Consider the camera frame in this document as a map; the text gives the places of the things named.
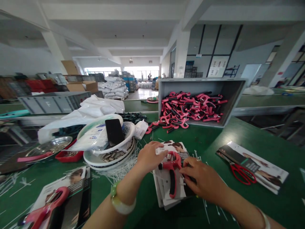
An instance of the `tiled floor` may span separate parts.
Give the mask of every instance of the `tiled floor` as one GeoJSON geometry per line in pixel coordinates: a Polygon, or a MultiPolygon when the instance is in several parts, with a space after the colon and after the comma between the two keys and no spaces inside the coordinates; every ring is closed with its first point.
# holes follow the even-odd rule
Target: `tiled floor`
{"type": "Polygon", "coordinates": [[[135,92],[129,92],[127,100],[130,99],[147,99],[148,97],[155,97],[159,94],[158,91],[153,91],[150,88],[139,88],[135,92]]]}

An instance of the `scissors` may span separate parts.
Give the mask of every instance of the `scissors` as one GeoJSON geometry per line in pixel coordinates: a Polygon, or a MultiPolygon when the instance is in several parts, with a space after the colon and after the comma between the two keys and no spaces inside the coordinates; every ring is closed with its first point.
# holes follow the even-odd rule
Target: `scissors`
{"type": "Polygon", "coordinates": [[[246,168],[240,166],[239,164],[236,164],[236,163],[232,162],[232,161],[231,161],[229,158],[227,158],[225,155],[222,154],[222,156],[223,156],[223,158],[224,158],[226,161],[229,162],[230,167],[231,167],[231,169],[232,169],[232,172],[233,172],[233,174],[234,174],[234,176],[235,176],[235,178],[236,178],[237,180],[239,180],[240,182],[242,182],[242,183],[245,184],[245,185],[251,185],[251,183],[253,183],[253,184],[256,183],[256,178],[255,178],[254,174],[253,174],[251,171],[249,171],[249,170],[247,170],[246,168]],[[241,175],[242,178],[244,178],[244,180],[239,179],[239,178],[236,176],[236,172],[237,172],[239,175],[241,175]]]}

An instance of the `sign on wall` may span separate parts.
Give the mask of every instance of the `sign on wall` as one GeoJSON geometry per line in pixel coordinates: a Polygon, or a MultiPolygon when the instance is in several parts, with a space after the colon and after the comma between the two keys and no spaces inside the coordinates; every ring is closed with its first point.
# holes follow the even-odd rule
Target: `sign on wall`
{"type": "Polygon", "coordinates": [[[207,77],[222,77],[226,70],[228,60],[229,56],[214,56],[207,77]]]}

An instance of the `black smartphone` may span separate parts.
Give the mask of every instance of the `black smartphone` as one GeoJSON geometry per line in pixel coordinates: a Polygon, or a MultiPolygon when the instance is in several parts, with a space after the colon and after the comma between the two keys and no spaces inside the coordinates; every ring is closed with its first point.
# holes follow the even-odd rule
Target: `black smartphone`
{"type": "Polygon", "coordinates": [[[105,120],[108,142],[111,147],[125,140],[119,119],[105,120]]]}

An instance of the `workbench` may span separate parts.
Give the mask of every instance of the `workbench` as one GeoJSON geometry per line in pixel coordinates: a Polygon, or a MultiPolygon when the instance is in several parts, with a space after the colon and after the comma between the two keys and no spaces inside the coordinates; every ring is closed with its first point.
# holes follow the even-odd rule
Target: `workbench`
{"type": "MultiPolygon", "coordinates": [[[[147,114],[147,117],[149,121],[156,121],[158,114],[147,114]]],[[[158,128],[153,131],[153,134],[145,135],[140,143],[144,146],[145,142],[150,140],[183,142],[190,155],[196,150],[202,161],[208,162],[229,187],[258,206],[267,215],[284,227],[304,228],[305,206],[302,198],[305,198],[305,184],[299,169],[305,168],[305,153],[292,143],[235,117],[231,118],[224,129],[190,126],[188,129],[179,128],[167,134],[166,130],[158,128]],[[228,163],[215,154],[219,147],[229,141],[236,142],[289,172],[278,195],[260,184],[247,186],[235,179],[228,163]]],[[[54,157],[50,158],[50,160],[32,165],[20,174],[16,184],[0,197],[0,228],[11,228],[21,215],[27,213],[42,187],[63,177],[66,171],[84,165],[83,161],[60,163],[54,157]],[[19,183],[22,177],[26,178],[28,183],[32,181],[31,186],[22,188],[23,185],[19,183]]],[[[110,186],[110,182],[105,177],[92,179],[91,213],[109,194],[110,186]]],[[[130,214],[125,228],[239,228],[228,212],[225,212],[228,221],[222,212],[219,216],[213,204],[207,203],[207,213],[210,225],[203,201],[196,197],[183,200],[168,211],[160,209],[153,175],[149,173],[141,184],[136,208],[130,214]]]]}

